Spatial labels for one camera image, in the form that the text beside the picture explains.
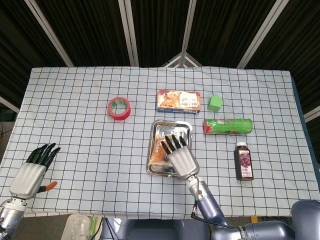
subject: red tape roll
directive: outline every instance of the red tape roll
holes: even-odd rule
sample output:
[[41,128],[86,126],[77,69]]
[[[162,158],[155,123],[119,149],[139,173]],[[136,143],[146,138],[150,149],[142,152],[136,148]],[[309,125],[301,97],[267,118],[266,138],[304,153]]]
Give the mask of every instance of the red tape roll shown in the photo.
[[[113,109],[115,106],[117,106],[117,104],[124,104],[126,106],[126,109],[123,113],[116,114],[113,112]],[[129,101],[122,96],[115,97],[108,103],[108,113],[115,120],[125,120],[131,113]]]

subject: metal tray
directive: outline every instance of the metal tray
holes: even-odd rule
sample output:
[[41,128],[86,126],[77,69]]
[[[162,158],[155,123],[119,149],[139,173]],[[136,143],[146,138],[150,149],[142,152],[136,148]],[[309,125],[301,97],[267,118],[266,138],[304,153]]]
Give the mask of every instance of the metal tray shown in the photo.
[[172,135],[177,134],[182,136],[185,143],[189,148],[191,148],[192,143],[192,126],[186,121],[168,121],[168,120],[156,120],[150,131],[150,141],[148,148],[148,155],[146,159],[146,171],[150,175],[161,176],[161,177],[171,177],[178,178],[177,173],[173,167],[159,166],[159,165],[149,165],[151,154],[155,145],[155,138],[157,135]]

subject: green cube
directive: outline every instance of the green cube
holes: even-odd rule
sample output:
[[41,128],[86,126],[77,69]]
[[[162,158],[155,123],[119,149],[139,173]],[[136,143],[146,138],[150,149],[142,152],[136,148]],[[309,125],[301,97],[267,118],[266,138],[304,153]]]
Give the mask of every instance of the green cube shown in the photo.
[[212,96],[208,104],[208,110],[218,112],[222,106],[222,98],[219,96]]

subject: green cylinder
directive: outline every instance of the green cylinder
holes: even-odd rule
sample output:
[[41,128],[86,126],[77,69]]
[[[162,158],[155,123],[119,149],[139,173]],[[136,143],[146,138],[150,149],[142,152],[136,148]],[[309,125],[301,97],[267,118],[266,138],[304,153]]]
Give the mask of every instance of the green cylinder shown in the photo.
[[203,121],[205,134],[249,134],[252,126],[249,118],[205,119]]

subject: white checkered tablecloth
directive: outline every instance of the white checkered tablecloth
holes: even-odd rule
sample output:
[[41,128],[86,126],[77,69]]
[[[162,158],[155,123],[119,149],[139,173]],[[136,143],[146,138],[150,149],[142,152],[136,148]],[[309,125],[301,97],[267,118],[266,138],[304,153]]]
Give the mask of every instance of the white checkered tablecloth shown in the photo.
[[[159,89],[197,91],[198,115],[159,113]],[[223,98],[219,112],[209,98]],[[108,102],[131,105],[114,121]],[[247,135],[205,135],[203,120],[250,118]],[[193,126],[192,152],[200,175],[226,216],[289,216],[299,199],[320,199],[310,152],[288,71],[220,67],[34,68],[0,169],[0,200],[32,150],[57,143],[61,150],[43,184],[49,192],[28,201],[27,213],[81,213],[117,218],[189,218],[193,198],[182,180],[151,176],[146,160],[155,120]],[[237,181],[236,142],[251,150],[253,181]]]

